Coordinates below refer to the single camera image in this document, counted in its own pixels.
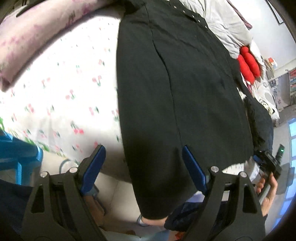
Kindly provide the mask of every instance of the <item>metal bolt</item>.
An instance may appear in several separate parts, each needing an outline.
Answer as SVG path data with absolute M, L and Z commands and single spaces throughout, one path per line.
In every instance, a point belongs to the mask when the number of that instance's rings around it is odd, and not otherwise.
M 240 173 L 241 177 L 247 177 L 247 174 L 245 172 Z
M 71 167 L 69 169 L 69 172 L 71 172 L 71 173 L 76 173 L 77 171 L 78 171 L 78 168 L 77 167 Z
M 219 172 L 219 168 L 217 166 L 212 166 L 211 171 L 212 172 Z
M 48 172 L 46 172 L 46 171 L 44 171 L 44 172 L 41 172 L 41 173 L 40 173 L 40 177 L 43 177 L 43 178 L 44 178 L 44 177 L 46 177 L 46 176 L 47 176 L 47 174 L 48 174 Z

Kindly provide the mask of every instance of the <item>red pillow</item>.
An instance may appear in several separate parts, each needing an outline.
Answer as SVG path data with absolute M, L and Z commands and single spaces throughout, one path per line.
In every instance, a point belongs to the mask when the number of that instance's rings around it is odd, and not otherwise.
M 241 73 L 242 73 L 244 79 L 249 81 L 251 84 L 253 84 L 255 81 L 255 77 L 254 77 L 253 73 L 251 72 L 248 64 L 244 60 L 243 56 L 241 56 L 239 54 L 237 60 L 239 62 L 240 70 L 241 70 Z
M 259 65 L 254 58 L 254 56 L 250 53 L 250 50 L 247 46 L 243 46 L 240 49 L 240 54 L 244 57 L 247 65 L 249 66 L 251 72 L 253 73 L 255 78 L 260 77 L 260 69 Z

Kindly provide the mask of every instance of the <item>black skirt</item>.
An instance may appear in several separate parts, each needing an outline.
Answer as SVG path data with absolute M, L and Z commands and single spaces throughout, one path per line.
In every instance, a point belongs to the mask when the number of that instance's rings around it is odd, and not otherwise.
M 238 62 L 199 14 L 178 0 L 123 2 L 117 80 L 124 151 L 142 215 L 161 219 L 196 192 L 184 145 L 220 170 L 253 154 L 237 85 L 251 96 Z

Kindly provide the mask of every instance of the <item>blue stool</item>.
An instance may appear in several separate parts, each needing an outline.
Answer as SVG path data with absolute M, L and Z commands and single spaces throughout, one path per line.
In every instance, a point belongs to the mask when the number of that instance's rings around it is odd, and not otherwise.
M 30 185 L 33 169 L 41 166 L 43 150 L 0 130 L 0 171 L 15 169 L 19 185 Z

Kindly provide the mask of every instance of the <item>pink blanket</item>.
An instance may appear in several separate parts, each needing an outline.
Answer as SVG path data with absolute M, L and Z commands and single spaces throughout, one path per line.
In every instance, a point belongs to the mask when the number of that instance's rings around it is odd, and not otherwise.
M 19 17 L 22 8 L 8 15 L 0 25 L 0 89 L 12 86 L 24 64 L 60 30 L 113 1 L 47 0 Z

